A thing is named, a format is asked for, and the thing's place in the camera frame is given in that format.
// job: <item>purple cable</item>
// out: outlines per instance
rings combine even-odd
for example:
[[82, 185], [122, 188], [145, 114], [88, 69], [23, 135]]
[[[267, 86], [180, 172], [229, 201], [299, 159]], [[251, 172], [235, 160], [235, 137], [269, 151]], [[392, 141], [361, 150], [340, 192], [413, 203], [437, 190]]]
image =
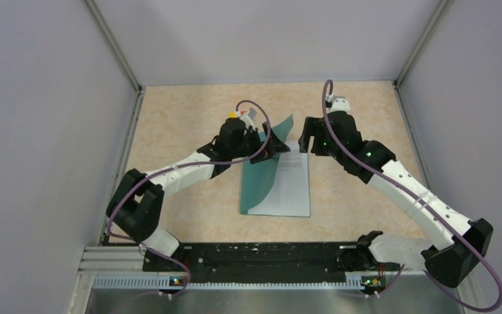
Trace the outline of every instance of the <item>purple cable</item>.
[[141, 298], [141, 297], [143, 297], [143, 296], [149, 296], [149, 295], [151, 295], [151, 294], [153, 294], [153, 295], [157, 295], [157, 292], [156, 292], [156, 291], [154, 291], [154, 290], [153, 290], [153, 291], [146, 291], [146, 292], [142, 292], [142, 293], [140, 293], [140, 294], [138, 294], [138, 295], [136, 295], [136, 296], [134, 296], [134, 297], [132, 297], [132, 298], [130, 298], [130, 299], [128, 299], [128, 300], [126, 300], [126, 301], [124, 301], [124, 302], [122, 302], [122, 303], [121, 303], [119, 306], [117, 306], [117, 307], [116, 307], [116, 309], [114, 309], [114, 311], [112, 311], [110, 314], [116, 314], [116, 313], [118, 313], [121, 309], [123, 309], [126, 305], [128, 305], [129, 303], [131, 303], [131, 302], [133, 302], [133, 301], [135, 301], [135, 300], [137, 300], [137, 299], [139, 299], [139, 298]]
[[490, 263], [464, 237], [462, 237], [459, 234], [459, 232], [457, 232], [457, 230], [455, 230], [449, 223], [447, 223], [447, 221], [445, 221], [445, 219], [442, 216], [438, 215], [438, 213], [430, 205], [427, 205], [424, 200], [420, 199], [418, 197], [418, 195], [416, 195], [413, 191], [409, 190], [407, 187], [403, 186], [401, 183], [393, 180], [392, 178], [390, 178], [387, 175], [379, 172], [378, 170], [372, 168], [371, 166], [368, 166], [367, 164], [365, 164], [361, 160], [359, 160], [357, 157], [353, 156], [353, 154], [349, 150], [347, 150], [347, 148], [345, 148], [345, 146], [337, 138], [337, 136], [336, 136], [336, 134], [335, 134], [335, 132], [334, 132], [334, 130], [332, 128], [332, 125], [330, 125], [330, 121], [328, 119], [328, 113], [327, 113], [327, 109], [326, 109], [326, 90], [329, 87], [330, 88], [329, 93], [331, 94], [332, 90], [333, 90], [333, 84], [334, 83], [333, 83], [332, 80], [327, 80], [324, 83], [324, 87], [322, 88], [322, 114], [324, 116], [324, 122], [326, 124], [326, 128], [328, 129], [328, 133], [330, 133], [330, 136], [332, 136], [332, 139], [336, 142], [336, 144], [338, 145], [338, 147], [349, 158], [351, 158], [351, 160], [353, 160], [355, 163], [359, 164], [359, 166], [365, 168], [366, 170], [370, 171], [371, 173], [374, 173], [375, 175], [378, 175], [379, 177], [381, 177], [382, 179], [388, 181], [389, 183], [392, 183], [393, 185], [397, 186], [398, 188], [400, 188], [402, 191], [404, 191], [405, 193], [407, 193], [413, 199], [419, 200], [419, 202], [421, 203], [421, 205], [424, 205], [424, 207], [426, 208], [426, 210], [428, 210], [428, 212], [430, 214], [432, 214], [435, 218], [437, 218], [438, 221], [447, 230], [449, 230], [449, 232], [451, 232], [453, 234], [453, 236], [455, 236], [457, 239], [459, 239], [459, 241], [461, 241], [461, 243], [463, 243], [469, 249], [469, 251], [471, 251], [474, 254], [474, 256], [477, 259], [480, 260], [480, 262], [482, 263], [482, 265], [484, 265], [484, 267], [488, 270], [488, 272], [490, 273], [490, 275], [493, 277], [493, 279], [494, 279], [494, 281], [495, 281], [495, 283], [497, 285], [497, 289], [499, 291], [499, 296], [497, 297], [497, 301], [495, 301], [495, 303], [492, 306], [490, 306], [490, 307], [486, 307], [486, 308], [474, 307], [474, 306], [472, 306], [470, 304], [466, 304], [465, 302], [463, 302], [463, 301], [459, 300], [458, 298], [456, 298], [453, 295], [452, 292], [447, 291], [440, 283], [438, 283], [434, 278], [432, 278], [430, 276], [430, 274], [426, 273], [426, 275], [428, 275], [428, 277], [436, 284], [436, 286], [438, 288], [440, 288], [440, 290], [442, 290], [447, 296], [449, 296], [451, 299], [453, 299], [457, 303], [461, 304], [462, 306], [466, 307], [467, 309], [470, 309], [470, 310], [473, 310], [473, 311], [478, 311], [478, 312], [483, 312], [483, 313], [495, 311], [502, 304], [502, 281], [499, 278], [499, 276], [497, 275], [497, 273], [495, 272], [494, 268], [490, 265]]
[[[267, 133], [266, 133], [265, 141], [263, 142], [263, 144], [261, 145], [261, 147], [255, 153], [253, 153], [251, 156], [243, 158], [243, 159], [240, 159], [240, 160], [235, 160], [235, 161], [230, 161], [230, 162], [188, 162], [187, 164], [178, 165], [178, 169], [185, 168], [185, 167], [191, 167], [191, 166], [202, 166], [202, 165], [223, 165], [223, 166], [225, 166], [225, 165], [241, 164], [242, 162], [246, 162], [248, 160], [251, 160], [251, 159], [255, 158], [255, 156], [257, 156], [258, 154], [260, 154], [263, 151], [263, 149], [267, 146], [267, 143], [268, 143], [268, 141], [270, 139], [270, 134], [271, 134], [271, 125], [270, 125], [270, 120], [269, 120], [268, 114], [265, 112], [265, 110], [263, 109], [263, 107], [261, 107], [258, 103], [254, 102], [252, 100], [247, 100], [247, 99], [238, 102], [237, 105], [235, 106], [235, 110], [238, 111], [239, 110], [239, 106], [242, 105], [243, 103], [250, 103], [251, 105], [257, 107], [257, 109], [259, 109], [259, 111], [261, 111], [261, 113], [265, 117], [265, 120], [266, 120], [266, 123], [267, 123]], [[153, 179], [154, 177], [158, 177], [159, 175], [162, 175], [164, 173], [170, 172], [172, 170], [174, 170], [174, 168], [170, 167], [170, 168], [163, 169], [163, 170], [161, 170], [159, 172], [153, 173], [151, 175], [148, 175], [143, 180], [139, 181], [133, 188], [131, 188], [131, 190], [120, 200], [120, 203], [118, 203], [118, 205], [114, 208], [114, 210], [110, 214], [109, 221], [107, 221], [107, 230], [106, 230], [106, 232], [107, 232], [107, 234], [109, 236], [119, 237], [120, 239], [131, 240], [130, 237], [126, 237], [124, 235], [122, 236], [120, 234], [115, 234], [114, 232], [112, 232], [110, 230], [110, 228], [112, 227], [112, 222], [114, 221], [114, 218], [116, 218], [116, 215], [118, 214], [118, 211], [122, 208], [122, 206], [124, 206], [124, 203], [135, 193], [135, 191], [140, 186], [142, 186], [145, 182]], [[148, 247], [147, 249], [151, 253], [156, 254], [156, 255], [158, 255], [158, 256], [166, 259], [166, 260], [171, 261], [172, 263], [175, 263], [175, 264], [179, 265], [188, 274], [188, 280], [187, 280], [186, 284], [184, 285], [184, 287], [181, 290], [179, 290], [178, 292], [174, 293], [172, 295], [172, 297], [179, 296], [180, 294], [182, 294], [186, 290], [186, 288], [188, 287], [188, 285], [190, 284], [190, 281], [191, 281], [191, 278], [192, 278], [192, 274], [191, 274], [190, 270], [184, 264], [182, 264], [178, 260], [175, 260], [174, 258], [171, 258], [169, 256], [161, 254], [161, 253], [155, 251], [152, 248]], [[143, 294], [135, 296], [134, 298], [130, 299], [127, 303], [129, 303], [130, 301], [132, 301], [134, 299], [139, 298], [140, 296], [143, 296]]]

